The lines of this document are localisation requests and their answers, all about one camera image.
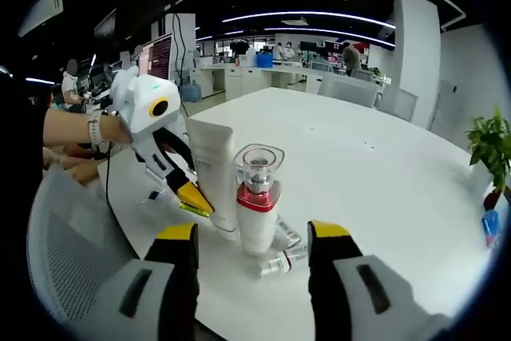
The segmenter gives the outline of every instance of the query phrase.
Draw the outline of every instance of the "wristwatch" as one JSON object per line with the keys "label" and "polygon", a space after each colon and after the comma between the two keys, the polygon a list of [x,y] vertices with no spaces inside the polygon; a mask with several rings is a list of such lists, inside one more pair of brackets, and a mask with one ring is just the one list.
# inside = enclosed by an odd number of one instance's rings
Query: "wristwatch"
{"label": "wristwatch", "polygon": [[103,137],[101,137],[101,130],[99,126],[99,119],[103,114],[102,109],[96,109],[89,115],[89,138],[90,142],[95,145],[104,143]]}

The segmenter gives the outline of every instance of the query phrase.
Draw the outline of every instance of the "yellow circular sensor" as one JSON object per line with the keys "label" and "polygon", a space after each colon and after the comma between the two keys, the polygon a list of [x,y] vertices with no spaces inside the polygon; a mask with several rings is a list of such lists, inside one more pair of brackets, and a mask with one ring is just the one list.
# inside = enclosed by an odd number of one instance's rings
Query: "yellow circular sensor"
{"label": "yellow circular sensor", "polygon": [[167,98],[160,97],[159,99],[156,99],[151,105],[151,108],[149,109],[149,114],[151,115],[151,117],[158,117],[163,115],[167,108],[168,108]]}

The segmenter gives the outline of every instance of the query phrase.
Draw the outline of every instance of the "red and white bottle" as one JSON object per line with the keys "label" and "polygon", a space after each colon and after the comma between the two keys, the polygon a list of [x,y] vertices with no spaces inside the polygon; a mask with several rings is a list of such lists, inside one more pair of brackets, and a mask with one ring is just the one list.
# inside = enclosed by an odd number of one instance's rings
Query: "red and white bottle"
{"label": "red and white bottle", "polygon": [[240,181],[236,209],[241,247],[253,256],[266,253],[275,236],[282,190],[275,171],[283,159],[282,149],[261,144],[247,145],[235,157]]}

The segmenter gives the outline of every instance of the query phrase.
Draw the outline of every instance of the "green leaves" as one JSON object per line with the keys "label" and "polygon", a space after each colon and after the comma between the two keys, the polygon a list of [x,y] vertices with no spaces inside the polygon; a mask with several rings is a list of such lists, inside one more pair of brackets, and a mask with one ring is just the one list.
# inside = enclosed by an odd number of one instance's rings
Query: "green leaves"
{"label": "green leaves", "polygon": [[511,126],[502,118],[498,106],[495,107],[495,115],[491,119],[474,118],[473,129],[467,132],[467,137],[472,152],[470,164],[482,161],[493,174],[495,189],[503,191],[510,170]]}

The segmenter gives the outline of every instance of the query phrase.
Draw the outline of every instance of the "white cosmetic tube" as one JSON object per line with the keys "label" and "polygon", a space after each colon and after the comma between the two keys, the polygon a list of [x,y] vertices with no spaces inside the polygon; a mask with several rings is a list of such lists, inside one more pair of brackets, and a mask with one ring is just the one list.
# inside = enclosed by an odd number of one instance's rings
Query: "white cosmetic tube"
{"label": "white cosmetic tube", "polygon": [[193,119],[186,119],[186,129],[200,191],[214,209],[210,220],[222,237],[236,240],[238,221],[236,186],[232,177],[232,129]]}

